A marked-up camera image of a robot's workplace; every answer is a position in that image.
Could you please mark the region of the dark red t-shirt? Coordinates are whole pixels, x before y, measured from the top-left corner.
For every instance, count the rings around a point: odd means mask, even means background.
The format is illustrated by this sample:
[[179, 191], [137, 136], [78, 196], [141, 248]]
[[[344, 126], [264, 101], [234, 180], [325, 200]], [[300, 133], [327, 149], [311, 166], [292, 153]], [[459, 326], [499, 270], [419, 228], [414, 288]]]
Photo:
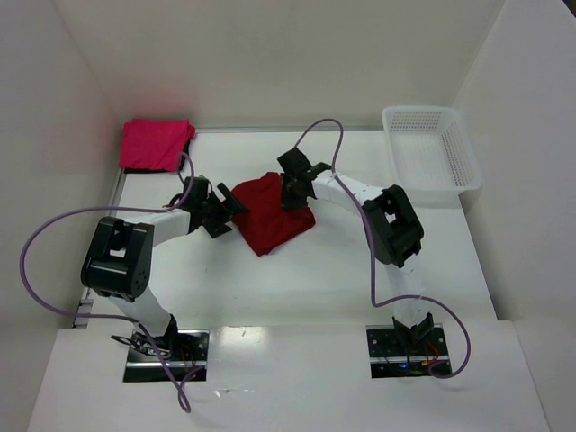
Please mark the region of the dark red t-shirt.
[[258, 256], [312, 229], [316, 220], [309, 208], [286, 210], [281, 205], [282, 178], [268, 172], [258, 179], [236, 185], [232, 194], [248, 212], [233, 217], [234, 224]]

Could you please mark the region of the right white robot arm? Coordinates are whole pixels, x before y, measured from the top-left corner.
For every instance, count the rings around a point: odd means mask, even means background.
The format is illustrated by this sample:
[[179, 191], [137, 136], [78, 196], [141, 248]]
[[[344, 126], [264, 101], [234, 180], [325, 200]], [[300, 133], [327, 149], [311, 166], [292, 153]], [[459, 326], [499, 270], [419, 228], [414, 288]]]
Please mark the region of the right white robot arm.
[[396, 184], [387, 188], [363, 184], [324, 162], [313, 165], [297, 148], [277, 161], [282, 169], [283, 208], [306, 208], [311, 198], [361, 218], [370, 254], [371, 303], [375, 308], [394, 305], [395, 337], [405, 352], [413, 351], [430, 334], [434, 320], [420, 305], [424, 229], [405, 191]]

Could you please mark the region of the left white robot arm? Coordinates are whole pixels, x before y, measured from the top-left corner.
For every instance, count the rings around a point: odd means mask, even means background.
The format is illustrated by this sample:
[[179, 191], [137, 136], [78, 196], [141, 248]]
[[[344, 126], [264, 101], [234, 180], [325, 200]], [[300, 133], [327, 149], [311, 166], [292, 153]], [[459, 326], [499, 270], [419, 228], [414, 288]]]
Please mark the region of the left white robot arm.
[[230, 232], [229, 223], [249, 209], [225, 184], [217, 184], [222, 197], [203, 177], [184, 180], [183, 191], [160, 212], [145, 211], [135, 220], [106, 216], [99, 220], [87, 251], [80, 278], [84, 286], [107, 298], [135, 320], [135, 332], [123, 342], [147, 356], [158, 347], [171, 358], [188, 347], [178, 334], [174, 315], [166, 311], [149, 287], [154, 247], [203, 228], [217, 237]]

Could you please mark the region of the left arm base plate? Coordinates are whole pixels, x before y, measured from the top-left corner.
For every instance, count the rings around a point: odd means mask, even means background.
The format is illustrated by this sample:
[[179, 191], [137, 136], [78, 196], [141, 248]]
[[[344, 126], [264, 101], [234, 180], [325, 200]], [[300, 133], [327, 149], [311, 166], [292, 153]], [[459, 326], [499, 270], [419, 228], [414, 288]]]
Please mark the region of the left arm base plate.
[[[169, 352], [160, 348], [166, 365], [172, 375], [180, 382], [188, 374], [192, 382], [204, 382], [207, 376], [207, 359], [210, 344], [208, 329], [181, 329], [179, 337], [183, 344]], [[145, 337], [134, 332], [131, 338], [119, 337], [119, 341], [128, 347], [122, 381], [124, 383], [160, 383], [169, 378], [158, 356]]]

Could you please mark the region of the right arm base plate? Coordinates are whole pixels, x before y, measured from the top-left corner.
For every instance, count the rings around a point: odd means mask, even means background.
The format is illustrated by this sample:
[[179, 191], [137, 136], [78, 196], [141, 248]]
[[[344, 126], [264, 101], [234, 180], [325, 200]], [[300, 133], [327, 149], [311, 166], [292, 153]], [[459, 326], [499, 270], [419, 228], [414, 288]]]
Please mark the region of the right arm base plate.
[[370, 369], [373, 379], [446, 376], [453, 372], [445, 332], [435, 325], [432, 332], [409, 352], [397, 340], [392, 326], [366, 328]]

